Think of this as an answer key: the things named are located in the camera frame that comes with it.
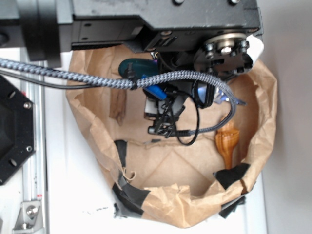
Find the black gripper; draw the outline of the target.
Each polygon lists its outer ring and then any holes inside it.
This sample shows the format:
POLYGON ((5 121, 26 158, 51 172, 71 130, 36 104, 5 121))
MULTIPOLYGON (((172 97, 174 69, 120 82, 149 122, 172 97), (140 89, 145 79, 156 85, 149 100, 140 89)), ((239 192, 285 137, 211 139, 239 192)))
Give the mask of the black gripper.
POLYGON ((201 73, 195 71, 181 70, 171 71, 169 75, 158 74, 151 77, 143 75, 143 79, 162 78, 163 83, 143 87, 146 95, 145 115, 153 120, 153 125, 148 128, 152 135, 169 137, 197 138, 198 134, 211 132, 220 129, 227 124, 235 114, 236 106, 246 106, 247 103, 236 98, 230 88, 216 72, 206 73, 206 79, 200 79, 201 73), (185 109, 184 102, 190 99, 196 110, 196 129, 178 130, 176 123, 185 109), (200 109, 210 107, 212 103, 221 104, 227 101, 230 104, 230 111, 220 123, 201 129, 200 109))

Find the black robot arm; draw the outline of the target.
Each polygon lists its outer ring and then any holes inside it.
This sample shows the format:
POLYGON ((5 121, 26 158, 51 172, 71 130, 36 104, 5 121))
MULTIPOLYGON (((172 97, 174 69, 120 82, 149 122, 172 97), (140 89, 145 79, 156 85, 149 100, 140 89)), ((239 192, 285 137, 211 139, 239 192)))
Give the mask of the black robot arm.
POLYGON ((142 88, 154 98, 149 133, 184 137, 220 129, 234 116, 235 97, 226 81, 250 71, 257 60, 262 20, 254 0, 3 0, 0 45, 26 48, 29 63, 1 59, 1 69, 81 82, 81 88, 142 88), (65 72, 62 52, 124 45, 157 55, 154 75, 124 63, 122 79, 65 72), (216 91, 230 103, 218 124, 178 131, 183 102, 209 107, 216 91))

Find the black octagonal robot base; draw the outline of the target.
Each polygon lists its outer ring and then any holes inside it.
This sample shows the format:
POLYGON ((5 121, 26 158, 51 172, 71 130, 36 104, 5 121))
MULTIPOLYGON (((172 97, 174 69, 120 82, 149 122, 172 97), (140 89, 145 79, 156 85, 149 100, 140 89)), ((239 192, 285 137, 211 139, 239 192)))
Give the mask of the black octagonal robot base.
POLYGON ((4 185, 35 152, 34 104, 0 77, 0 184, 4 185))

